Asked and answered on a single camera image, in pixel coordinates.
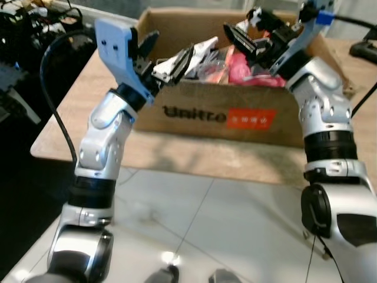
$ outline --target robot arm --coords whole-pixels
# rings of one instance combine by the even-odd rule
[[[332,11],[333,1],[310,1]],[[353,139],[351,104],[340,76],[320,58],[305,53],[322,29],[316,19],[298,34],[272,13],[249,12],[248,24],[270,32],[254,42],[240,27],[226,24],[228,38],[246,55],[287,80],[299,105],[307,165],[302,192],[302,223],[317,235],[335,260],[344,283],[377,282],[377,198]]]
[[[90,114],[88,130],[80,144],[75,181],[49,251],[48,272],[30,279],[30,283],[105,280],[113,247],[113,235],[105,227],[114,214],[115,182],[125,140],[137,112],[145,104],[152,104],[164,85],[178,83],[193,56],[193,47],[182,50],[173,60],[170,73],[160,74],[146,58],[158,32],[138,45],[136,29],[122,22],[97,20],[95,29],[99,55],[118,88],[109,90]]]

